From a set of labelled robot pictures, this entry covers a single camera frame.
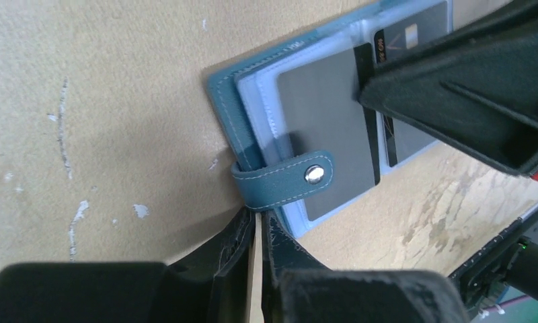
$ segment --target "card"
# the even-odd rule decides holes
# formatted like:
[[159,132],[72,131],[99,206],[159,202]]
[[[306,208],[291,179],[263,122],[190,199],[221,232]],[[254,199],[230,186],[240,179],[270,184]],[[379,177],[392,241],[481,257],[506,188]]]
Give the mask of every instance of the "card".
[[[396,59],[408,50],[449,33],[448,3],[442,2],[378,30],[374,35],[378,64]],[[390,167],[413,156],[435,141],[433,137],[388,116],[383,116]]]
[[368,43],[287,71],[277,79],[294,154],[326,150],[336,165],[331,186],[305,199],[310,221],[379,181],[377,137],[371,139],[371,134],[377,134],[375,112],[368,112],[372,118],[368,123],[374,127],[369,131],[367,114],[357,101],[361,85],[373,74],[373,62],[373,47]]

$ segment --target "worn surface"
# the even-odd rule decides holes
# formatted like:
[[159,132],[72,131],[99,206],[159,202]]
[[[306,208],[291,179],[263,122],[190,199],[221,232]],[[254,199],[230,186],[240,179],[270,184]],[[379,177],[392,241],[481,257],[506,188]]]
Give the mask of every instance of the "worn surface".
[[[366,2],[0,1],[0,268],[171,261],[218,232],[242,202],[204,76]],[[456,21],[503,2],[456,0]],[[449,273],[537,200],[440,145],[301,243],[333,268]]]

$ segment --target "silver snap button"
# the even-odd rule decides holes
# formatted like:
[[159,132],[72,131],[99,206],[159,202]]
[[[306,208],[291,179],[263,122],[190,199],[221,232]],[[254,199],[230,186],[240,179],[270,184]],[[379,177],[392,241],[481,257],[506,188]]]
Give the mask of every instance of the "silver snap button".
[[305,180],[309,184],[319,184],[324,178],[324,169],[319,165],[312,165],[305,172]]

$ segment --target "blue leather strap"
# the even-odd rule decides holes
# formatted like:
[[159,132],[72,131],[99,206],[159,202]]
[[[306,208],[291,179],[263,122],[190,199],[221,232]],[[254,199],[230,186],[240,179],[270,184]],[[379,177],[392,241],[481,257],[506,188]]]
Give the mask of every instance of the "blue leather strap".
[[[324,176],[317,184],[305,180],[305,173],[311,166],[324,169]],[[329,187],[334,177],[334,165],[328,152],[315,151],[251,172],[242,172],[235,163],[231,166],[231,174],[246,207],[254,211],[267,211]]]

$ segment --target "blue wallet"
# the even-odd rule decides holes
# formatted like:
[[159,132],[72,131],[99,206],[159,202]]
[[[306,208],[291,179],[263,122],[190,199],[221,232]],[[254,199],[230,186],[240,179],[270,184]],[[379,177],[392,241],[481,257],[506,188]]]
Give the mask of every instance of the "blue wallet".
[[434,143],[356,101],[374,66],[452,30],[451,0],[384,0],[216,72],[246,206],[296,238]]

